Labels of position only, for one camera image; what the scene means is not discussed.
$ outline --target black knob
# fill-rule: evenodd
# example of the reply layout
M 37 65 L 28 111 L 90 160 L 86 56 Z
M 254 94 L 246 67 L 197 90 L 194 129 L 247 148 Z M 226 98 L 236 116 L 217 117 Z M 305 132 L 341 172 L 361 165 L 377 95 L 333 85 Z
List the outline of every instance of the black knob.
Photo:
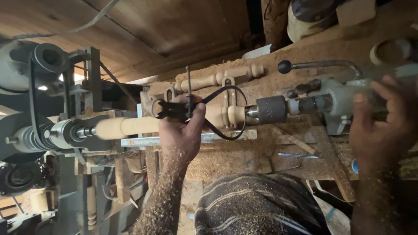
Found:
M 281 74 L 286 74 L 288 72 L 290 72 L 290 70 L 292 70 L 292 63 L 288 60 L 282 60 L 278 65 L 277 65 L 277 70 L 281 73 Z

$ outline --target electrical cable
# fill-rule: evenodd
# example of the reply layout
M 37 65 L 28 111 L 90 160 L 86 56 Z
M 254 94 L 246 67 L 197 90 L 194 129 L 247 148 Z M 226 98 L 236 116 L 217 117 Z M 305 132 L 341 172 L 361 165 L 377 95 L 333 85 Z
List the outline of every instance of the electrical cable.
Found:
M 22 35 L 17 35 L 17 36 L 13 36 L 11 38 L 8 38 L 8 40 L 21 40 L 21 39 L 27 39 L 27 38 L 46 38 L 46 37 L 52 37 L 52 36 L 57 36 L 57 35 L 64 35 L 64 34 L 70 34 L 70 33 L 77 33 L 80 32 L 90 26 L 93 26 L 95 23 L 97 23 L 103 16 L 105 16 L 107 14 L 107 12 L 112 9 L 114 7 L 114 5 L 116 5 L 116 3 L 118 3 L 120 0 L 111 0 L 97 15 L 96 17 L 94 17 L 90 22 L 88 22 L 87 24 L 75 28 L 75 29 L 71 29 L 69 31 L 66 32 L 62 32 L 62 33 L 33 33 L 33 34 L 22 34 Z

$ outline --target blue object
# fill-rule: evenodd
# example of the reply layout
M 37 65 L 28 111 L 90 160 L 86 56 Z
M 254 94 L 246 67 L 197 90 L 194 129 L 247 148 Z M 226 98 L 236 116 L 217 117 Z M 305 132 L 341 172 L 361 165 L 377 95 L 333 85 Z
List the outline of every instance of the blue object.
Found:
M 332 214 L 334 214 L 334 211 L 335 211 L 335 207 L 331 208 L 331 210 L 328 212 L 328 214 L 325 217 L 325 221 L 328 221 L 331 218 Z
M 193 212 L 188 212 L 187 213 L 187 218 L 194 220 L 194 213 Z
M 359 174 L 359 167 L 357 166 L 357 159 L 355 158 L 353 159 L 353 161 L 351 162 L 351 168 L 356 174 Z

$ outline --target man's right hand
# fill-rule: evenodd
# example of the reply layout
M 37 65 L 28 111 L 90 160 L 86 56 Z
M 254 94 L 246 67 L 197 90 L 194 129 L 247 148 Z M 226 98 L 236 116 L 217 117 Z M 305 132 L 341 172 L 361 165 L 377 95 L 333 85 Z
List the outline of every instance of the man's right hand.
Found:
M 373 106 L 364 94 L 354 97 L 350 145 L 360 175 L 391 169 L 418 139 L 417 95 L 409 94 L 389 75 L 371 88 L 387 100 L 386 122 L 372 120 Z

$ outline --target wooden plank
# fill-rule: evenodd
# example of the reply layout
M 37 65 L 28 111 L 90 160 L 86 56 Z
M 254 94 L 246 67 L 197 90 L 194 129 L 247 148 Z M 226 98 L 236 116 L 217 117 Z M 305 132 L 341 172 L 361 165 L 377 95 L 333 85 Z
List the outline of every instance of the wooden plank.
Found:
M 130 198 L 129 186 L 133 182 L 133 174 L 130 172 L 124 158 L 115 157 L 115 177 L 117 198 L 120 203 L 125 203 Z
M 325 127 L 321 124 L 318 115 L 314 114 L 311 118 L 314 125 L 311 128 L 311 132 L 315 136 L 317 149 L 320 152 L 319 156 L 325 160 L 328 170 L 334 178 L 344 200 L 346 202 L 354 202 L 356 197 L 350 178 L 335 152 L 334 145 L 330 141 Z
M 245 35 L 250 35 L 250 21 L 245 0 L 216 0 L 223 14 L 229 33 L 234 41 L 240 41 Z
M 25 199 L 23 195 L 15 196 L 15 198 L 19 203 L 22 203 Z M 12 206 L 12 205 L 15 205 L 15 202 L 13 201 L 13 199 L 11 197 L 1 197 L 0 198 L 0 208 L 9 207 L 9 206 Z
M 2 4 L 0 33 L 6 36 L 63 32 L 84 25 L 98 13 L 82 0 L 16 0 Z M 65 51 L 93 46 L 101 50 L 101 60 L 111 71 L 163 58 L 107 17 L 78 33 L 30 40 L 53 43 Z
M 19 209 L 17 207 L 7 208 L 4 210 L 1 210 L 0 212 L 3 217 L 20 214 Z
M 92 0 L 91 4 L 101 9 L 108 2 Z M 162 54 L 231 39 L 222 10 L 212 0 L 124 0 L 108 15 Z

